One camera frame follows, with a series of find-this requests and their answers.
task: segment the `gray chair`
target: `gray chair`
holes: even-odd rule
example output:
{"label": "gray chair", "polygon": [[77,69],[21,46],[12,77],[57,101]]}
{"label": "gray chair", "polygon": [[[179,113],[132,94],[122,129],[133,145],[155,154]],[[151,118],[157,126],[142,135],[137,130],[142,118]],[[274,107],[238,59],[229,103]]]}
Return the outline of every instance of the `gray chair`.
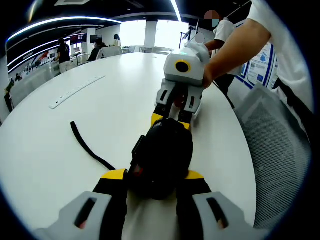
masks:
{"label": "gray chair", "polygon": [[128,50],[128,54],[132,54],[135,52],[136,46],[130,46]]}
{"label": "gray chair", "polygon": [[308,137],[278,96],[260,84],[234,111],[253,161],[254,227],[272,229],[292,205],[306,176],[311,161]]}

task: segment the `white table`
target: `white table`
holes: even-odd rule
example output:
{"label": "white table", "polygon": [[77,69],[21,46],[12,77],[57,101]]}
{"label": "white table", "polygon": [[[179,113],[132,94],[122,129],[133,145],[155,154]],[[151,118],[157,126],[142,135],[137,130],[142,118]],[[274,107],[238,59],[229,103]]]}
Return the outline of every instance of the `white table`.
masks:
{"label": "white table", "polygon": [[[16,214],[30,230],[45,228],[59,210],[92,191],[107,170],[79,145],[70,127],[98,156],[129,168],[131,151],[145,135],[164,78],[165,55],[132,53],[97,60],[67,71],[30,94],[0,127],[0,180]],[[95,76],[56,109],[59,96]],[[224,95],[214,86],[203,92],[202,109],[192,126],[190,169],[204,175],[212,191],[238,205],[253,225],[256,182],[249,148]],[[175,239],[176,199],[128,197],[122,239]]]}

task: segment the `black strap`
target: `black strap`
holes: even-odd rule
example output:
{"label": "black strap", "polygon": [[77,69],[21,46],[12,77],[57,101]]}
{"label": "black strap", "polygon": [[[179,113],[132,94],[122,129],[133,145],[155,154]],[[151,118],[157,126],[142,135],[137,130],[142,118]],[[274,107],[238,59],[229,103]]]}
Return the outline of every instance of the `black strap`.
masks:
{"label": "black strap", "polygon": [[109,169],[110,171],[112,170],[116,170],[110,163],[108,163],[106,160],[103,160],[101,157],[95,155],[95,153],[93,151],[91,151],[91,149],[88,147],[88,145],[85,143],[85,141],[83,140],[83,138],[81,137],[77,125],[74,121],[70,122],[71,128],[72,128],[72,132],[75,136],[75,138],[77,139],[77,141],[79,142],[79,144],[83,147],[83,149],[91,156],[93,157],[95,160],[97,160],[99,163],[101,163],[103,166],[105,166],[107,169]]}
{"label": "black strap", "polygon": [[276,80],[272,89],[280,87],[287,97],[287,103],[293,107],[296,114],[300,117],[309,138],[311,147],[315,144],[316,116],[309,108],[294,94],[292,89],[285,85],[279,78]]}

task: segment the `ceiling light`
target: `ceiling light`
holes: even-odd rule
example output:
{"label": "ceiling light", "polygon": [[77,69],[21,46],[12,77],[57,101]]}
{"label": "ceiling light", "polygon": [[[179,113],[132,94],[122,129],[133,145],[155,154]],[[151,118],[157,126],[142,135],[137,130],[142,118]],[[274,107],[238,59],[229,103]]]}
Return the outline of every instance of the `ceiling light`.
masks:
{"label": "ceiling light", "polygon": [[37,56],[37,55],[39,55],[39,54],[42,54],[42,53],[44,53],[44,52],[46,52],[46,51],[49,51],[49,50],[54,49],[54,48],[57,48],[57,47],[59,47],[59,45],[50,47],[50,48],[48,48],[48,49],[46,49],[46,50],[40,51],[40,52],[38,52],[38,53],[36,53],[36,54],[33,54],[32,56],[28,57],[27,59],[23,60],[22,62],[20,62],[19,64],[15,65],[13,68],[11,68],[10,71],[8,71],[8,74],[11,73],[16,67],[20,66],[20,65],[23,64],[24,62],[26,62],[26,61],[28,61],[29,59],[33,58],[34,56]]}
{"label": "ceiling light", "polygon": [[113,20],[113,19],[108,19],[108,18],[103,18],[103,17],[94,17],[94,16],[66,16],[66,17],[59,17],[59,18],[54,18],[54,19],[49,19],[49,20],[45,20],[45,21],[41,21],[38,23],[35,23],[33,25],[27,26],[26,28],[16,32],[15,34],[13,34],[11,37],[8,38],[7,42],[11,39],[13,39],[14,37],[29,31],[30,29],[36,28],[38,26],[44,25],[44,24],[49,24],[49,23],[54,23],[54,22],[58,22],[58,21],[64,21],[64,20],[81,20],[81,19],[88,19],[88,20],[99,20],[99,21],[107,21],[107,22],[114,22],[114,23],[118,23],[118,24],[122,24],[121,21],[117,21],[117,20]]}
{"label": "ceiling light", "polygon": [[40,45],[40,46],[37,46],[37,47],[29,50],[29,51],[26,51],[24,54],[18,56],[15,60],[13,60],[12,62],[10,62],[10,63],[8,64],[8,67],[9,67],[11,64],[13,64],[15,61],[17,61],[19,58],[23,57],[24,55],[27,55],[27,54],[31,53],[32,51],[34,51],[34,50],[36,50],[36,49],[38,49],[38,48],[41,48],[41,47],[43,47],[43,46],[45,46],[45,45],[48,45],[48,44],[52,44],[52,43],[54,43],[54,42],[58,42],[58,40],[54,40],[54,41],[47,42],[47,43],[45,43],[45,44],[42,44],[42,45]]}
{"label": "ceiling light", "polygon": [[179,12],[179,9],[178,9],[178,5],[176,3],[176,0],[171,0],[171,3],[172,3],[172,6],[174,8],[175,14],[176,14],[179,22],[182,22],[181,16],[180,16],[180,12]]}

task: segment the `poster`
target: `poster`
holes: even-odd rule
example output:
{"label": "poster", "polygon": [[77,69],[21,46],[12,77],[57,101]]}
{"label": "poster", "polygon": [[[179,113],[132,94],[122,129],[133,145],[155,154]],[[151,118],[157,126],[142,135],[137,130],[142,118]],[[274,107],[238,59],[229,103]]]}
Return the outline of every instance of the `poster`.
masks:
{"label": "poster", "polygon": [[257,83],[266,84],[268,78],[269,63],[272,60],[272,45],[267,43],[263,49],[248,62],[246,80],[253,86]]}
{"label": "poster", "polygon": [[269,82],[268,82],[266,88],[269,90],[272,90],[277,79],[278,79],[278,59],[277,59],[277,56],[275,56],[273,68],[272,68],[271,74],[270,74],[270,79],[269,79]]}
{"label": "poster", "polygon": [[248,70],[248,63],[246,62],[245,64],[242,65],[240,77],[244,79],[246,77],[247,70]]}

